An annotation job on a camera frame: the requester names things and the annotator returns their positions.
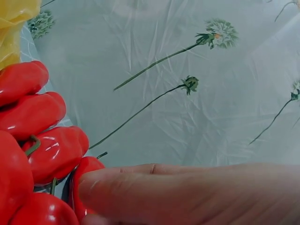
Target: printed stem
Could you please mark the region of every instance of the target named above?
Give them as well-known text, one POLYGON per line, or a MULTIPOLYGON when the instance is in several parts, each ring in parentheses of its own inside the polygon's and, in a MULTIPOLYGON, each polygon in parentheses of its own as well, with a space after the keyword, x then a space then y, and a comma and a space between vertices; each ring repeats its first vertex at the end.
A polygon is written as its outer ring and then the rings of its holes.
POLYGON ((41 8, 44 7, 44 6, 46 6, 46 5, 49 5, 50 3, 54 2, 54 1, 55 1, 55 0, 52 0, 52 1, 50 1, 50 2, 48 2, 48 3, 46 3, 46 4, 44 4, 44 5, 42 5, 41 8))
POLYGON ((291 3, 294 3, 294 2, 290 1, 290 2, 286 3, 285 6, 283 6, 282 10, 280 11, 280 13, 278 14, 278 16, 276 17, 275 22, 279 18, 279 16, 282 14, 282 12, 284 11, 285 7, 287 7, 291 3))
POLYGON ((137 73, 136 75, 130 77, 129 79, 127 79, 126 81, 124 81, 122 84, 120 84, 118 87, 116 87, 116 88, 113 89, 113 90, 115 91, 115 90, 117 90, 117 89, 123 87, 125 84, 127 84, 127 83, 129 83, 130 81, 132 81, 133 79, 137 78, 139 75, 143 74, 143 73, 146 72, 148 69, 154 67, 154 66, 157 65, 158 63, 161 63, 162 61, 165 61, 165 60, 167 60, 167 59, 169 59, 169 58, 171 58, 171 57, 173 57, 173 56, 175 56, 175 55, 178 55, 178 54, 180 54, 180 53, 184 53, 184 52, 186 52, 186 51, 188 51, 188 50, 191 50, 192 48, 195 48, 195 47, 198 46, 198 45, 199 45, 199 44, 191 45, 191 46, 188 47, 188 48, 182 49, 182 50, 180 50, 180 51, 178 51, 178 52, 176 52, 176 53, 174 53, 174 54, 172 54, 172 55, 166 56, 166 57, 164 57, 163 59, 158 60, 158 61, 152 63, 150 66, 148 66, 147 68, 143 69, 141 72, 137 73))
POLYGON ((265 128, 252 142, 250 142, 249 145, 251 145, 253 142, 255 142, 265 131, 267 131, 271 126, 272 124, 274 123, 274 121, 276 120, 276 118, 281 114, 281 112, 283 111, 283 109, 290 103, 292 102, 293 99, 290 99, 289 101, 287 101, 287 103, 282 107, 282 109, 279 111, 279 113, 274 117, 273 121, 271 122, 271 124, 265 128))
POLYGON ((41 146, 41 141, 35 135, 31 135, 30 138, 35 141, 35 144, 25 151, 26 156, 29 156, 41 146))
POLYGON ((99 141, 98 143, 94 144, 93 146, 91 146, 89 149, 95 148, 96 146, 98 146, 99 144, 101 144, 102 142, 104 142, 107 138, 109 138, 110 136, 112 136, 114 133, 116 133, 118 130, 120 130, 123 126, 125 126, 129 121, 131 121, 135 116, 137 116, 139 113, 141 113, 144 109, 146 109, 148 106, 150 106, 153 102, 155 102, 156 100, 158 100, 159 98, 161 98, 162 96, 178 89, 178 88, 183 88, 185 87, 185 84, 181 84, 179 86, 177 86, 176 88, 170 89, 168 91, 166 91, 164 94, 158 96, 157 98, 155 98, 154 100, 150 101, 144 108, 142 108, 140 111, 138 111, 137 113, 135 113, 132 117, 130 117, 127 121, 125 121, 121 126, 119 126, 117 129, 115 129, 114 131, 112 131, 108 136, 106 136, 105 138, 103 138, 101 141, 99 141))
POLYGON ((107 151, 106 151, 106 152, 102 153, 100 156, 98 156, 97 159, 100 159, 101 157, 106 156, 107 154, 108 154, 108 153, 107 153, 107 151))
POLYGON ((57 179, 54 177, 52 183, 51 183, 51 188, 50 188, 50 194, 55 195, 55 187, 57 185, 57 179))
POLYGON ((295 122, 294 126, 292 127, 292 130, 294 129, 294 127, 296 126, 296 124, 300 121, 300 117, 297 119, 297 121, 295 122))

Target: skin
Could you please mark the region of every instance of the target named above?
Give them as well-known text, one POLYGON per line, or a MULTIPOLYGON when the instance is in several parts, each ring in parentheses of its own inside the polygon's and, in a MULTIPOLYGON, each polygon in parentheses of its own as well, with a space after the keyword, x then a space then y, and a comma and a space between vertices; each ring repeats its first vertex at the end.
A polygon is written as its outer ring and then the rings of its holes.
POLYGON ((147 164, 82 176, 82 225, 300 224, 300 166, 147 164))

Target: plastic bag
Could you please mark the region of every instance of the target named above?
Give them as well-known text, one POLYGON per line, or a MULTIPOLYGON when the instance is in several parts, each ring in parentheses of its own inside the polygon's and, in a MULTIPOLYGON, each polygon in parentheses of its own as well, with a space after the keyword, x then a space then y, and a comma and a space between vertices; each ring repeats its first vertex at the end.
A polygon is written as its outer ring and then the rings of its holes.
POLYGON ((40 6, 41 0, 0 1, 0 70, 20 61, 20 31, 40 6))

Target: dandelion print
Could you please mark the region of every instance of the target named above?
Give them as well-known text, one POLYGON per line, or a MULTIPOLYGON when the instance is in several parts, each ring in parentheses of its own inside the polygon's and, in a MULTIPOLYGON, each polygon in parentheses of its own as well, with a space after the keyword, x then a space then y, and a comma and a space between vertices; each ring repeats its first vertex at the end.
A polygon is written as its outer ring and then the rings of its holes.
POLYGON ((251 145, 253 142, 255 142, 265 131, 267 131, 271 126, 272 124, 275 122, 275 120, 277 119, 277 117, 281 114, 281 112, 284 110, 284 108, 289 104, 291 103, 292 101, 296 101, 300 98, 300 80, 296 81, 294 84, 293 84, 293 92, 291 92, 291 99, 288 100, 285 105, 281 108, 281 110, 279 111, 279 113, 277 113, 277 115, 274 117, 273 121, 271 122, 271 124, 266 127, 252 142, 250 142, 249 145, 251 145))
POLYGON ((95 148, 96 146, 98 146, 99 144, 101 144, 102 142, 104 142, 107 138, 109 138, 110 136, 112 136, 114 133, 116 133, 118 130, 120 130, 123 126, 125 126, 129 121, 131 121, 135 116, 137 116, 139 113, 141 113, 143 110, 145 110, 148 106, 150 106, 152 103, 154 103, 156 100, 158 100, 159 98, 163 97, 164 95, 175 91, 177 89, 185 89, 187 91, 187 95, 191 94, 191 91, 196 92, 196 88, 198 87, 198 82, 199 80, 192 76, 187 76, 187 78, 185 80, 182 80, 183 84, 178 85, 175 88, 172 88, 168 91, 166 91, 164 94, 161 94, 160 96, 156 97, 154 100, 150 101, 144 108, 142 108, 140 111, 138 111, 137 113, 135 113, 133 116, 131 116, 127 121, 125 121, 121 126, 119 126, 117 129, 115 129, 114 131, 112 131, 108 136, 106 136, 105 138, 103 138, 101 141, 97 142, 96 144, 94 144, 93 146, 91 146, 89 149, 95 148))
POLYGON ((55 20, 50 10, 41 11, 39 15, 28 21, 28 27, 33 39, 38 39, 48 34, 54 24, 55 20))
POLYGON ((125 82, 120 84, 118 87, 116 87, 114 90, 117 90, 121 87, 123 87, 125 84, 129 83, 133 79, 137 78, 139 75, 146 72, 148 69, 154 67, 155 65, 172 58, 175 55, 178 55, 180 53, 187 52, 191 50, 192 48, 195 48, 196 46, 200 45, 208 45, 210 49, 214 49, 215 46, 218 48, 231 48, 235 46, 236 41, 238 40, 238 33, 235 30, 235 28, 231 25, 230 22, 227 22, 222 19, 211 19, 205 22, 206 23, 206 31, 207 33, 198 33, 196 35, 196 43, 184 48, 178 52, 175 52, 174 54, 168 55, 165 58, 158 60, 154 63, 152 63, 147 68, 143 69, 136 75, 132 76, 131 78, 127 79, 125 82))
POLYGON ((288 3, 286 3, 286 4, 283 6, 282 10, 279 12, 279 14, 276 16, 275 22, 276 22, 277 19, 280 17, 280 15, 281 15, 282 12, 285 10, 285 8, 286 8, 288 5, 290 5, 290 4, 294 4, 294 5, 298 6, 298 9, 300 9, 300 0, 292 0, 292 1, 288 2, 288 3))

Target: red chili pepper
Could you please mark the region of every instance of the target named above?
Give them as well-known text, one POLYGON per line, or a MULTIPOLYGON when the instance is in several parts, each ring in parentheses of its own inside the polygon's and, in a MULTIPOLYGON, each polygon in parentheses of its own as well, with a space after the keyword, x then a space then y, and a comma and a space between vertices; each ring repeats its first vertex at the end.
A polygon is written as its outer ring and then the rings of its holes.
POLYGON ((0 71, 0 106, 35 94, 48 82, 49 73, 40 61, 10 65, 0 71))
POLYGON ((76 126, 56 127, 35 137, 41 142, 33 153, 33 140, 26 142, 22 149, 29 155, 35 186, 44 186, 54 178, 66 177, 79 164, 89 148, 86 134, 76 126))
POLYGON ((28 95, 0 111, 0 130, 25 141, 57 124, 65 115, 66 105, 58 93, 28 95))
POLYGON ((79 222, 81 222, 81 220, 88 213, 94 213, 92 210, 87 209, 79 199, 79 179, 87 172, 104 169, 105 166, 98 159, 105 155, 107 155, 107 152, 103 153, 97 158, 91 156, 83 157, 73 174, 72 180, 70 182, 69 205, 73 208, 79 222))
POLYGON ((32 193, 17 211, 9 225, 79 225, 78 219, 61 199, 48 193, 32 193))
POLYGON ((0 221, 8 221, 33 191, 33 177, 28 159, 14 137, 0 131, 0 221))

